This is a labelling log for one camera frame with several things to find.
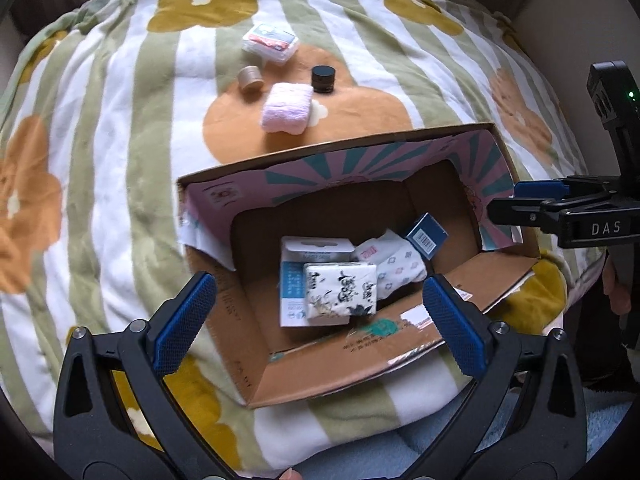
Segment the person's right hand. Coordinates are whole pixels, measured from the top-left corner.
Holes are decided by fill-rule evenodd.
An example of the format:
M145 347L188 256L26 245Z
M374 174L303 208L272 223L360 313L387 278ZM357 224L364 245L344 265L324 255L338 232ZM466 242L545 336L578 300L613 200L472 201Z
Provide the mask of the person's right hand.
M611 310L619 316L626 315L631 310L630 292L628 287L618 280L611 258L605 261L602 281L603 292L610 300Z

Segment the person's left hand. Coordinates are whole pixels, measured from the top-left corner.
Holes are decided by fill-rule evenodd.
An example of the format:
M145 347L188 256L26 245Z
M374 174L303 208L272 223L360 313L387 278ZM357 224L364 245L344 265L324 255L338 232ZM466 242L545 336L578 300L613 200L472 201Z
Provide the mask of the person's left hand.
M279 480L303 480L303 476L297 470L288 468L280 475Z

